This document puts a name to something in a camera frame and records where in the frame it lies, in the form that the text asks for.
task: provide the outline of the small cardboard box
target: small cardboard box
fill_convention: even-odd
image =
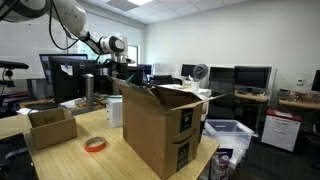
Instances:
[[[30,132],[36,150],[77,137],[76,121],[70,111],[58,108],[26,117],[32,125]]]
[[[196,157],[206,101],[190,92],[113,80],[123,96],[123,138],[161,179]]]

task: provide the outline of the plastic storage bin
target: plastic storage bin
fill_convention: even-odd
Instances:
[[[253,131],[236,120],[211,120],[205,123],[204,135],[220,142],[220,148],[245,151]]]

